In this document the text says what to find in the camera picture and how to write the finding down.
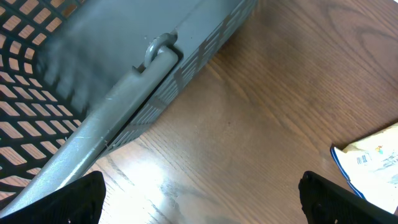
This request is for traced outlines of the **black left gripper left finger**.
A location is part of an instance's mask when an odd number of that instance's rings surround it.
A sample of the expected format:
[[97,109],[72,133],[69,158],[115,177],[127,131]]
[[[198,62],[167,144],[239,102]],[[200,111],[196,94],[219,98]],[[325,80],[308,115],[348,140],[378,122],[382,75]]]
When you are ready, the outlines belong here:
[[99,223],[106,186],[100,171],[91,172],[48,196],[1,218],[3,224]]

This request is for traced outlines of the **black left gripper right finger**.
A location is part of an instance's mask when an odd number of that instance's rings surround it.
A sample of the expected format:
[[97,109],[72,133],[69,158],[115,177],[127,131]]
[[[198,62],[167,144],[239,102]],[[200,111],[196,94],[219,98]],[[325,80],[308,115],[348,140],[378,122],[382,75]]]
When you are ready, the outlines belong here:
[[391,214],[328,179],[306,171],[298,185],[300,203],[309,224],[389,224]]

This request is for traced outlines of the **yellow white snack bag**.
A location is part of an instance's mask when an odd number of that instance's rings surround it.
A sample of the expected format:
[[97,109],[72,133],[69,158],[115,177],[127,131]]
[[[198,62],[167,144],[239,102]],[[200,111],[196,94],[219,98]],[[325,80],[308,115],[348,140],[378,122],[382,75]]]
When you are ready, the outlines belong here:
[[344,149],[330,149],[354,193],[391,214],[397,210],[397,142],[393,124]]

